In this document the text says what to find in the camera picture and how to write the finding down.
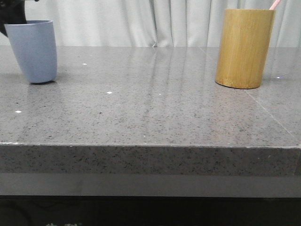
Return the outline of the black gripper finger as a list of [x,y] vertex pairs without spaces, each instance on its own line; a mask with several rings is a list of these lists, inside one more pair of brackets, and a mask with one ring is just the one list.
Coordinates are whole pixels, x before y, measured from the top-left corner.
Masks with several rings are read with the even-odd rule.
[[24,0],[0,0],[0,32],[5,37],[6,24],[27,24]]

